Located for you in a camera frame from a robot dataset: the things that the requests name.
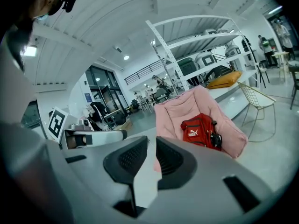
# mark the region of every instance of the wire chair leg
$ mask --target wire chair leg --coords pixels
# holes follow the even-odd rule
[[[295,86],[293,87],[293,90],[292,90],[292,97],[294,95],[294,91],[295,91]]]
[[[255,121],[254,121],[254,123],[253,123],[251,132],[250,132],[250,134],[249,134],[249,136],[248,136],[248,139],[250,138],[250,136],[251,136],[251,134],[252,134],[252,131],[253,131],[253,129],[254,129],[254,126],[256,125],[256,119],[255,119]]]
[[[244,117],[244,120],[243,120],[243,123],[242,123],[242,126],[241,126],[241,127],[243,127],[243,125],[244,125],[244,122],[245,122],[246,116],[247,116],[247,114],[248,114],[249,106],[250,106],[250,104],[248,105],[248,108],[247,108],[247,111],[246,111],[246,114],[245,114],[245,117]]]
[[[296,92],[297,92],[297,88],[295,88],[295,92],[294,92],[293,99],[292,99],[292,102],[291,102],[290,110],[291,110],[292,107],[293,107],[293,102],[294,102],[294,99],[295,99],[295,96],[296,96]]]
[[[275,115],[275,106],[273,104],[273,111],[274,111],[274,135],[276,133],[276,115]]]
[[[261,73],[261,76],[260,76],[260,83],[261,83],[261,78],[262,78],[262,80],[263,80],[263,75],[262,75],[262,73]]]
[[[268,83],[270,83],[270,80],[269,80],[269,77],[268,77],[268,74],[267,74],[266,71],[265,71],[265,74],[266,74],[266,77],[267,77],[267,79],[268,79]]]

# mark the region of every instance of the railing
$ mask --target railing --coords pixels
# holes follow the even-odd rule
[[[126,81],[127,85],[129,85],[129,84],[133,83],[134,81],[140,79],[141,77],[146,76],[161,67],[163,67],[161,62],[156,61],[156,62],[142,68],[141,70],[135,72],[134,74],[130,75],[129,77],[125,78],[125,81]]]
[[[223,61],[223,60],[227,59],[227,57],[226,57],[226,56],[223,56],[223,55],[213,54],[213,53],[212,53],[212,55],[215,57],[215,59],[216,59],[217,61]],[[221,69],[221,75],[222,75],[222,76],[223,76],[223,75],[226,75],[226,74],[228,74],[228,73],[230,73],[230,72],[232,72],[231,69],[229,69],[229,68],[227,68],[227,67],[224,67],[224,66],[222,66],[220,69]]]

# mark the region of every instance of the glass window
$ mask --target glass window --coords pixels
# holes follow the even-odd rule
[[[122,93],[120,91],[115,91],[115,92],[116,92],[116,94],[118,96],[118,99],[120,99],[120,101],[121,101],[122,107],[124,109],[128,108],[128,104],[127,104],[124,96],[122,95]]]
[[[115,81],[115,79],[114,79],[114,75],[113,75],[113,73],[110,72],[110,71],[108,71],[108,76],[109,76],[109,79],[110,79],[110,81],[111,81],[111,83],[112,83],[112,86],[114,86],[114,87],[118,87],[118,85],[117,85],[117,83],[116,83],[116,81]]]
[[[89,85],[97,85],[97,84],[94,83],[92,74],[91,74],[89,69],[85,72],[85,74],[86,74],[87,81],[88,81]]]
[[[108,78],[106,76],[106,73],[104,70],[99,70],[97,68],[93,68],[93,75],[94,75],[94,78],[97,82],[96,85],[98,86],[110,86],[109,84],[109,81],[108,81]]]
[[[115,94],[115,91],[114,91],[114,90],[111,90],[111,94],[112,94],[112,98],[113,98],[114,102],[116,103],[117,108],[118,108],[118,109],[121,109],[121,104],[120,104],[120,102],[119,102],[118,99],[117,99],[117,96],[116,96],[116,94]]]
[[[39,114],[38,114],[37,104],[28,105],[28,107],[23,115],[21,123],[25,127],[29,127],[39,121],[40,121],[40,118],[39,118]]]
[[[105,100],[110,112],[116,111],[116,108],[115,108],[114,103],[112,101],[113,98],[110,96],[109,92],[108,91],[102,91],[102,94],[103,94],[104,100]]]
[[[30,102],[23,115],[21,123],[24,127],[32,129],[34,132],[38,133],[42,138],[47,138],[39,116],[36,101]]]
[[[94,100],[95,102],[101,102],[103,105],[105,105],[101,95],[100,95],[100,92],[98,91],[92,91],[92,94],[93,94],[93,97],[94,97]]]

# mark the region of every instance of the black bag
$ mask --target black bag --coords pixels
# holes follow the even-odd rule
[[[135,100],[135,99],[132,100],[132,107],[133,107],[134,109],[138,109],[139,104],[138,104],[137,100]]]
[[[126,122],[126,117],[122,112],[118,112],[114,117],[114,120],[117,125],[123,125]]]

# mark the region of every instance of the puma logo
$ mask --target puma logo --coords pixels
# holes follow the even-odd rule
[[[190,130],[190,133],[188,134],[188,136],[189,137],[197,136],[197,131],[198,131],[198,129],[196,131]]]

